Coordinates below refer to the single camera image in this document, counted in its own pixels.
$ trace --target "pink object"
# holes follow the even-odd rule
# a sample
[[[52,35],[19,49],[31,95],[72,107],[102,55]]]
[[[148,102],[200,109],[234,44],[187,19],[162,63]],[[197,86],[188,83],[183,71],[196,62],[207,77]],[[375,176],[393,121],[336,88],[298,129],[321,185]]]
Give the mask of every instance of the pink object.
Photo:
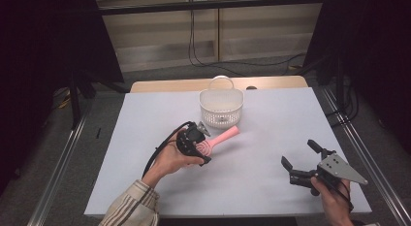
[[[238,135],[239,130],[236,126],[231,127],[227,131],[223,132],[221,135],[218,137],[212,139],[212,140],[205,140],[199,144],[197,144],[196,148],[199,152],[201,152],[205,156],[209,156],[212,152],[212,149],[220,144],[223,141],[226,141],[230,139],[231,137]]]

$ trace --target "handle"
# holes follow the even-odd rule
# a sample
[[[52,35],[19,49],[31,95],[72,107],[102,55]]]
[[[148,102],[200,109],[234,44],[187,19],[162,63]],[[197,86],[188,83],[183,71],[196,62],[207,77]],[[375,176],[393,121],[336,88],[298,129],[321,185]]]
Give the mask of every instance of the handle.
[[[219,79],[225,79],[225,80],[230,81],[230,83],[232,84],[231,89],[234,88],[234,83],[233,83],[233,81],[232,81],[231,79],[229,79],[227,76],[217,76],[217,77],[213,78],[213,79],[209,82],[209,84],[208,84],[208,89],[211,89],[212,83],[215,82],[216,80],[219,80]]]
[[[230,139],[231,137],[236,136],[238,134],[239,134],[238,128],[236,126],[233,126],[230,129],[228,129],[227,131],[223,132],[218,137],[208,141],[208,144],[209,144],[210,147],[214,147],[215,145],[218,145],[221,142],[226,141],[226,140]]]

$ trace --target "white platform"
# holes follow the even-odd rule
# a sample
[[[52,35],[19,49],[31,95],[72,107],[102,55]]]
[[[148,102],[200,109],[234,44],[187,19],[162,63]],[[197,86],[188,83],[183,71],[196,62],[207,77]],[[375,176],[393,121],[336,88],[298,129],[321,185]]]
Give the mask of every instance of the white platform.
[[[284,216],[323,212],[321,199],[291,185],[281,165],[316,168],[320,155],[309,139],[346,159],[311,88],[244,93],[241,133],[218,145],[202,167],[163,178],[160,213],[165,217]],[[200,121],[199,92],[127,94],[85,214],[103,216],[111,202],[141,178],[154,148],[186,121]],[[208,128],[212,137],[222,131]],[[371,212],[352,183],[353,212]]]

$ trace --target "striped sleeve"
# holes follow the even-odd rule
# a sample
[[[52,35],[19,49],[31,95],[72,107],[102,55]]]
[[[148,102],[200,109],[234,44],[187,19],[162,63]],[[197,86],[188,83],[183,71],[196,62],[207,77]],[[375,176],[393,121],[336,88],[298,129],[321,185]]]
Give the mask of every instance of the striped sleeve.
[[[158,198],[153,188],[136,180],[110,205],[100,226],[156,226]]]

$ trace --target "human hand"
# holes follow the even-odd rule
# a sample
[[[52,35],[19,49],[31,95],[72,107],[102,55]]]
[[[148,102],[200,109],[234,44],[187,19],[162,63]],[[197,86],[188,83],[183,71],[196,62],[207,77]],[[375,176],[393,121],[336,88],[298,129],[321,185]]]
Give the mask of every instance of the human hand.
[[[175,133],[169,143],[160,151],[154,164],[142,178],[142,182],[154,188],[158,181],[166,175],[177,172],[187,164],[204,164],[204,159],[197,156],[186,156],[182,154],[175,143]]]
[[[350,191],[350,181],[346,179],[342,179],[341,181],[347,188],[340,183],[338,190],[348,198],[349,193],[347,193],[347,190]],[[332,226],[352,226],[353,223],[350,219],[347,201],[335,191],[330,191],[327,186],[316,177],[311,178],[311,183],[321,194],[323,209],[330,224]]]

